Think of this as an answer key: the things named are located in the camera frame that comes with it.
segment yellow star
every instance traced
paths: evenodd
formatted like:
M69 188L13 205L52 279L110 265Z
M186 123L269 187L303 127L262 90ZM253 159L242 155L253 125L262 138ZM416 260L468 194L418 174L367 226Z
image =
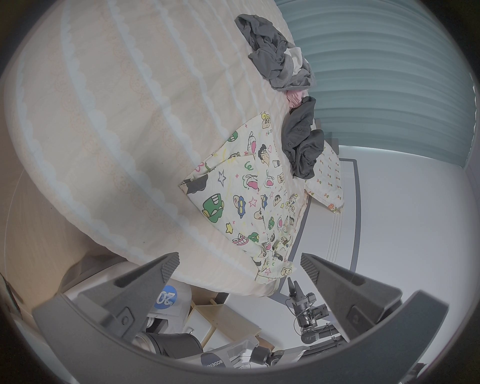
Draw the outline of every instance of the yellow star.
M229 233L230 235L233 234L233 227L230 223L226 223L225 226L227 227L227 230L225 233Z

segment wooden floor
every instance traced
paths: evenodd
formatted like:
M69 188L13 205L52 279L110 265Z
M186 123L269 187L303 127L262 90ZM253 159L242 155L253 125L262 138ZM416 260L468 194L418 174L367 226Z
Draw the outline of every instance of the wooden floor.
M111 252L68 222L32 182L13 148L0 89L0 273L5 277L29 325L31 311L50 299L73 264L86 254ZM216 292L192 288L198 304Z

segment green cartoon character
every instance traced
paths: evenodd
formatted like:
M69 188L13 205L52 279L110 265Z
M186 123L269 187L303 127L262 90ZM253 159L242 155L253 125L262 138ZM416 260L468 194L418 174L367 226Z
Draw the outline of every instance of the green cartoon character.
M248 237L249 240L255 242L255 243L258 243L258 240L259 240L259 236L258 236L258 233L257 232L253 232L249 237Z
M203 215L212 223L216 223L222 217L224 203L219 193L210 196L204 201Z
M275 220L273 220L273 216L268 221L268 229L272 229L275 225Z
M239 134L237 133L237 131L235 131L235 132L233 132L232 135L227 139L227 141L230 141L230 142L235 141L235 140L238 139L238 137L239 137Z

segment curtain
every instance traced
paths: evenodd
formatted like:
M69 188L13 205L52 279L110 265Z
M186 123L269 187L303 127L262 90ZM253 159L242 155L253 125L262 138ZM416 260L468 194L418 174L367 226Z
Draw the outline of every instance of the curtain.
M276 0L317 85L315 117L341 145L464 166L475 126L468 66L414 0Z

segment black garment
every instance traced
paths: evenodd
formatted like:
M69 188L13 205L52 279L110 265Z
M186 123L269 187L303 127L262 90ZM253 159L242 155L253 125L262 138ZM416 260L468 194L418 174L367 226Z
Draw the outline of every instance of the black garment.
M324 150L324 132L311 129L315 101L311 96L304 97L282 127L282 151L292 165L293 176L306 180L315 176L313 167Z
M271 21L257 15L238 15L235 24L253 49L248 55L265 79L280 75L288 41Z

